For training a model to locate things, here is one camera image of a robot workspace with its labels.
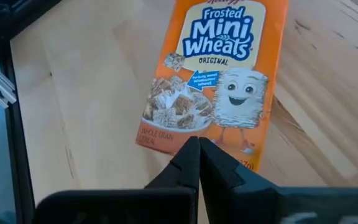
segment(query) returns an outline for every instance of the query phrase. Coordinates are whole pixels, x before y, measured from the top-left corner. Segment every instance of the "cartoon eyes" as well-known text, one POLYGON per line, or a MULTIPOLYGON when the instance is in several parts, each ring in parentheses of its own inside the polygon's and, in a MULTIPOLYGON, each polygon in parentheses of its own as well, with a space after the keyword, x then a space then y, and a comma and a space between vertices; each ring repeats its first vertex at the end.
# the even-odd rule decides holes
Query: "cartoon eyes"
POLYGON ((234 81, 229 82, 229 84, 226 86, 228 90, 235 90, 237 88, 237 83, 234 81))
POLYGON ((256 92, 256 86, 254 84, 248 83, 245 85, 244 90, 248 94, 253 94, 256 92))

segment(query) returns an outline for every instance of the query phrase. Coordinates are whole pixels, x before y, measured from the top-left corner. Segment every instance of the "wooden surface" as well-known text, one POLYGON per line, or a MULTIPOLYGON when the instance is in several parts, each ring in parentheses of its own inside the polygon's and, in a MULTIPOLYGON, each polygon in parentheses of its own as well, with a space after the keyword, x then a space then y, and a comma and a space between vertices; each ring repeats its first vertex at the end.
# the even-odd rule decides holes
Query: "wooden surface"
MULTIPOLYGON (((358 186, 358 6, 290 2, 260 173, 278 185, 358 186)), ((143 187, 167 165, 135 136, 172 7, 64 0, 12 40, 37 202, 143 187)))

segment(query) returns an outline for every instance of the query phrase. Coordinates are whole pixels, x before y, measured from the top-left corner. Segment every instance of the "orange cereal box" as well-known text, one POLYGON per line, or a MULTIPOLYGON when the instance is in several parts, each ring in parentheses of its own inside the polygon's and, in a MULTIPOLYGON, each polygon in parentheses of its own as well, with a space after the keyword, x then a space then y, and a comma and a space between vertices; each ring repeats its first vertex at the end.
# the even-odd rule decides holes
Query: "orange cereal box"
POLYGON ((204 136, 257 170, 287 8, 288 0, 178 0, 136 142, 174 154, 204 136))

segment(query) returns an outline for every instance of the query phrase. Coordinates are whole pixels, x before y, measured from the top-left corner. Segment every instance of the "blue label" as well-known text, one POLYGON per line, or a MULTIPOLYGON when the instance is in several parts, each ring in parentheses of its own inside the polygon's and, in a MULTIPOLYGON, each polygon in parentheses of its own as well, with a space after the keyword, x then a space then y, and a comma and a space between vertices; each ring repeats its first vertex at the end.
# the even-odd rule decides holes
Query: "blue label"
POLYGON ((219 71, 210 71, 200 73, 196 71, 187 85, 195 88, 196 90, 202 91, 204 87, 215 87, 219 78, 219 71))
POLYGON ((245 12, 244 6, 203 9, 202 18, 191 23, 190 37, 182 40, 184 56, 214 54, 246 60, 254 41, 254 18, 245 12))

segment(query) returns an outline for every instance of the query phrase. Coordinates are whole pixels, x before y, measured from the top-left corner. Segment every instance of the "cartoon mini wheat character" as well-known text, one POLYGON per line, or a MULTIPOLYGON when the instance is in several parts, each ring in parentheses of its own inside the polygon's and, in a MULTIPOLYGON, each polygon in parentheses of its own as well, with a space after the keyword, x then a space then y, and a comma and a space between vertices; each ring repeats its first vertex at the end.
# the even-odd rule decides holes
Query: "cartoon mini wheat character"
POLYGON ((215 144, 223 144, 225 128, 239 128, 242 151, 253 153, 244 137, 244 129, 259 125, 267 83, 267 76, 247 68, 230 68, 221 72, 216 85, 212 117, 215 124, 223 129, 215 144))

